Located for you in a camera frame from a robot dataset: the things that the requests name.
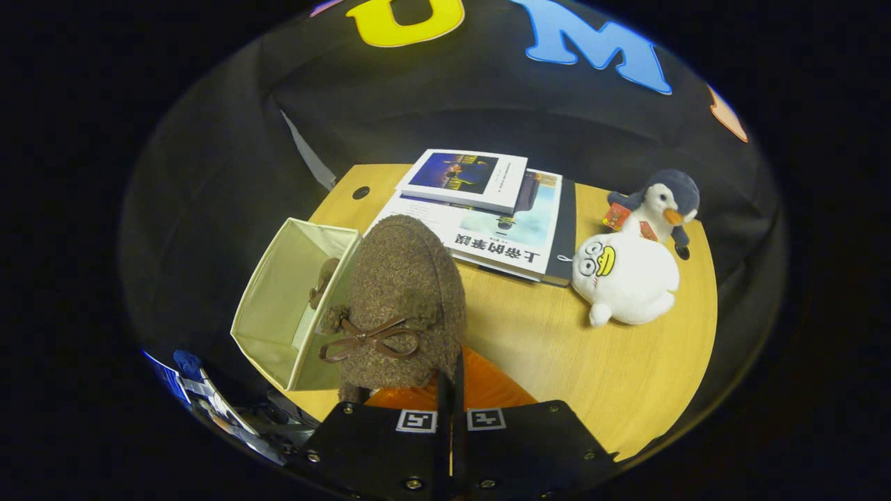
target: screw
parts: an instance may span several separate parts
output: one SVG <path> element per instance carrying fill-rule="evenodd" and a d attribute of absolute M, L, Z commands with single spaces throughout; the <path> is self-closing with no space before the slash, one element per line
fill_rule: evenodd
<path fill-rule="evenodd" d="M 411 490 L 418 490 L 424 487 L 424 482 L 418 479 L 408 479 L 405 481 L 405 486 Z"/>

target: storage box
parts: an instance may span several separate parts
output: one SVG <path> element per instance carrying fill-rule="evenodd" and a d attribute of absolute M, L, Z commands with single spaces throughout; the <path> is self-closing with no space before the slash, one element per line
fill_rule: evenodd
<path fill-rule="evenodd" d="M 334 390 L 339 368 L 319 359 L 319 348 L 334 341 L 317 332 L 322 312 L 346 303 L 358 231 L 289 218 L 257 264 L 235 312 L 231 334 L 254 366 L 285 390 Z M 309 307 L 309 292 L 329 258 L 340 263 L 319 303 Z"/>

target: book title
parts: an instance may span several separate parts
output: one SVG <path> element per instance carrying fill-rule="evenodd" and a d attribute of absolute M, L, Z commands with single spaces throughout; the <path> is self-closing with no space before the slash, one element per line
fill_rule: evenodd
<path fill-rule="evenodd" d="M 528 262 L 533 262 L 535 256 L 540 256 L 537 252 L 531 252 L 529 250 L 520 250 L 516 247 L 508 247 L 504 243 L 496 239 L 480 239 L 473 238 L 469 235 L 458 234 L 454 238 L 454 242 L 465 247 L 470 247 L 472 249 L 478 249 L 480 251 L 488 251 L 491 254 L 497 254 L 499 256 L 506 256 L 511 259 L 520 260 L 525 259 Z"/>

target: orange plastic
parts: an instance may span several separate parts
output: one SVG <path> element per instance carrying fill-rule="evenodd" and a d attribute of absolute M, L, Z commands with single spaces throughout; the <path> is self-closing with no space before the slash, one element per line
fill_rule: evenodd
<path fill-rule="evenodd" d="M 464 358 L 464 411 L 469 408 L 516 407 L 537 404 L 510 376 L 476 351 L 462 347 Z M 437 378 L 425 388 L 381 388 L 367 406 L 388 409 L 437 410 Z"/>

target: black fabric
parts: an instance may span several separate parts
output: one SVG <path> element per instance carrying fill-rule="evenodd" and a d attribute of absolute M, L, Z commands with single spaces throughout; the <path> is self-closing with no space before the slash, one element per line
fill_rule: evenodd
<path fill-rule="evenodd" d="M 229 335 L 233 315 L 285 218 L 309 218 L 327 192 L 263 100 L 258 49 L 214 70 L 159 124 L 124 202 L 119 266 L 147 351 L 173 366 L 186 349 L 241 384 L 231 391 L 264 396 L 268 383 Z"/>
<path fill-rule="evenodd" d="M 357 4 L 272 30 L 159 125 L 136 166 L 120 240 L 127 305 L 152 355 L 172 363 L 174 350 L 188 349 L 265 394 L 229 327 L 282 221 L 308 218 L 326 194 L 281 110 L 338 177 L 355 164 L 411 163 L 430 147 L 518 154 L 532 168 L 622 193 L 660 168 L 690 174 L 720 300 L 713 363 L 688 412 L 706 408 L 764 338 L 778 300 L 765 291 L 784 280 L 776 266 L 752 265 L 774 231 L 779 195 L 751 131 L 743 143 L 718 122 L 706 83 L 661 48 L 670 96 L 622 78 L 621 54 L 604 70 L 584 57 L 575 65 L 529 59 L 535 37 L 518 4 L 466 2 L 452 33 L 390 49 L 358 36 L 345 16 Z M 424 9 L 429 16 L 424 2 L 393 5 L 404 23 L 425 19 Z M 606 21 L 570 8 L 595 28 Z M 776 263 L 783 252 L 765 259 Z"/>

